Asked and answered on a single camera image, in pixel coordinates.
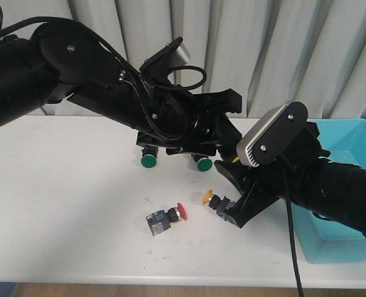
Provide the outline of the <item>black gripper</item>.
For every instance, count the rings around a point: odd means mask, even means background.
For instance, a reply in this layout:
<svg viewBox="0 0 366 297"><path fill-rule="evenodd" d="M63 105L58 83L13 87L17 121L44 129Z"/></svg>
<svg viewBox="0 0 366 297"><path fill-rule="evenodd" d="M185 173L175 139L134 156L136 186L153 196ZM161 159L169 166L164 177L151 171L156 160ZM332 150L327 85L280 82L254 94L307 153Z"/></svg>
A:
<svg viewBox="0 0 366 297"><path fill-rule="evenodd" d="M317 124L306 122L284 152L269 165L252 168L240 161L216 160L214 165L218 173L241 194L240 199L227 209L227 221L242 228L279 198L309 210L311 175L327 162L330 155L329 151L322 149L319 135Z"/></svg>
<svg viewBox="0 0 366 297"><path fill-rule="evenodd" d="M168 137L139 132L137 145L162 147L168 155L235 155L242 134L227 114L241 111L242 97L232 89L201 94L168 93L156 120Z"/></svg>

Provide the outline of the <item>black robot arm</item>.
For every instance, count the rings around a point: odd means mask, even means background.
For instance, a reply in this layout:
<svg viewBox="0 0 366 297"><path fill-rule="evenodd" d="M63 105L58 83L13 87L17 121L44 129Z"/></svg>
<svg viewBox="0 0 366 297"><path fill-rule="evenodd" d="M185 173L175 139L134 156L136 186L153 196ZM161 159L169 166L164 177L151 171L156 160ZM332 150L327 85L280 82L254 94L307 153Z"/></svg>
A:
<svg viewBox="0 0 366 297"><path fill-rule="evenodd" d="M182 38L132 67L94 31L73 20L39 17L29 39L0 31L0 127L47 104L68 100L132 129L142 148L142 165L156 163L159 148L168 155L188 153L200 170L220 155L216 169L238 191L249 188L247 169L236 145L241 133L228 119L240 113L242 98L228 89L192 93L175 85L172 72L188 69Z"/></svg>
<svg viewBox="0 0 366 297"><path fill-rule="evenodd" d="M366 238L366 170L328 159L319 130L308 122L282 154L269 165L251 168L240 162L216 163L217 170L241 194L228 210L243 227L278 199L292 202L327 220L361 232Z"/></svg>

